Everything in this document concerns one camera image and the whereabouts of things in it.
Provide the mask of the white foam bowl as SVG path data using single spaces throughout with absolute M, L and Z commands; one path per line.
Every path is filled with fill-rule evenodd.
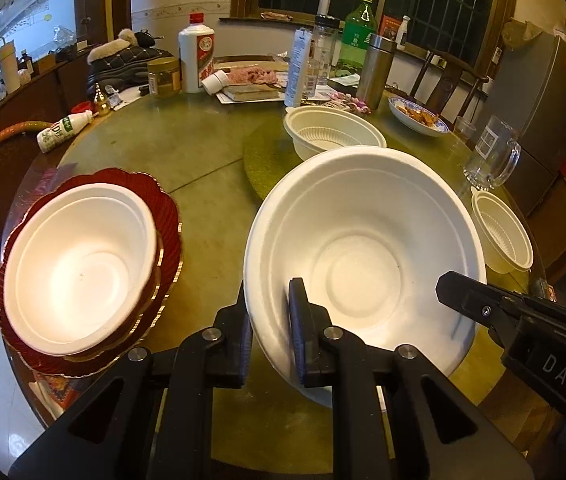
M 6 317 L 46 356 L 91 349 L 137 307 L 156 254 L 155 222 L 138 194 L 117 184 L 75 186 L 15 237 L 4 259 Z
M 263 353 L 297 386 L 293 278 L 335 325 L 374 347 L 412 344 L 451 374 L 476 325 L 437 299 L 450 271 L 487 278 L 476 228 L 452 188 L 412 155 L 350 146 L 309 158 L 274 185 L 249 231 L 243 282 Z

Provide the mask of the ribbed plastic bowl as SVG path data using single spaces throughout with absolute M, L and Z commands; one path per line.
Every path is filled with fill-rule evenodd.
M 336 108 L 289 107 L 283 118 L 283 127 L 291 137 L 294 150 L 301 160 L 334 148 L 387 146 L 385 136 L 379 129 L 353 113 Z
M 477 188 L 470 203 L 488 268 L 499 274 L 529 271 L 534 259 L 531 240 L 512 209 L 496 195 Z

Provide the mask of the white foam bowl on plates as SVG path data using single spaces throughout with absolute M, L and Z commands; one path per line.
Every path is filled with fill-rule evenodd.
M 117 184 L 75 186 L 15 237 L 4 259 L 6 317 L 46 356 L 91 349 L 137 307 L 156 254 L 155 222 L 138 194 Z

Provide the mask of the magazine under plates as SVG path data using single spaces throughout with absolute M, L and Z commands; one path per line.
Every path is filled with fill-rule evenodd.
M 82 381 L 61 376 L 33 372 L 30 391 L 46 408 L 53 419 L 58 419 L 82 393 Z

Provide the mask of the glass mug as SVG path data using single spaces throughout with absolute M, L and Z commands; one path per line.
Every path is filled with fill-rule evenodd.
M 522 148 L 519 134 L 509 124 L 492 115 L 463 167 L 473 188 L 490 191 L 504 185 L 513 174 Z

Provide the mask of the plate of snacks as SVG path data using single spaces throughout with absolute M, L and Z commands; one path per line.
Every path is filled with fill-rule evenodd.
M 420 104 L 403 99 L 401 96 L 390 96 L 388 102 L 390 112 L 412 131 L 423 136 L 444 136 L 451 132 L 439 116 L 432 114 Z

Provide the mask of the small glass perfume bottle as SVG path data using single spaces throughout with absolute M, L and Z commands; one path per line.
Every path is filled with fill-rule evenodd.
M 99 117 L 105 117 L 111 113 L 111 105 L 108 102 L 108 96 L 102 91 L 100 84 L 94 85 L 93 96 L 94 114 Z

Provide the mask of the white milk bottle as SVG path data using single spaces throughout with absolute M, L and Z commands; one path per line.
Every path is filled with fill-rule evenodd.
M 37 134 L 37 144 L 42 153 L 49 153 L 63 142 L 76 136 L 93 121 L 91 110 L 67 115 Z

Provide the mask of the white carton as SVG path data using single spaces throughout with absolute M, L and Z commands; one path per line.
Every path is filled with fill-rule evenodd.
M 311 40 L 310 29 L 299 28 L 295 32 L 284 96 L 286 107 L 300 106 L 303 98 Z

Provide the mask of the gold jar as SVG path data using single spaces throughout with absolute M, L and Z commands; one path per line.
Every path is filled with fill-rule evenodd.
M 147 62 L 147 78 L 152 96 L 173 96 L 181 90 L 180 61 L 174 56 L 154 58 Z

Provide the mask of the steel thermos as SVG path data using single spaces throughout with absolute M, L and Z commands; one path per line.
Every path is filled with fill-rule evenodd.
M 396 50 L 395 40 L 371 35 L 356 93 L 370 110 L 379 107 Z

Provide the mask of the white liquor bottle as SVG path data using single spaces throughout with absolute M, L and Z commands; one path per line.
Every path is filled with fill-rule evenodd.
M 204 21 L 203 12 L 191 13 L 189 25 L 178 34 L 181 86 L 185 93 L 202 91 L 202 80 L 213 70 L 215 31 Z

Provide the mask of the clear plastic bottle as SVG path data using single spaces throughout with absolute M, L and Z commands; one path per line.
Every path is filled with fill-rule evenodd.
M 317 84 L 325 86 L 330 76 L 336 39 L 339 30 L 338 18 L 317 14 L 313 25 L 313 59 L 317 66 Z

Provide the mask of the green soda bottle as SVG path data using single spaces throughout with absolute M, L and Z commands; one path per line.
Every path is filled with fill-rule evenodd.
M 361 73 L 369 39 L 377 29 L 372 3 L 373 0 L 361 0 L 359 6 L 346 16 L 336 65 L 343 74 Z

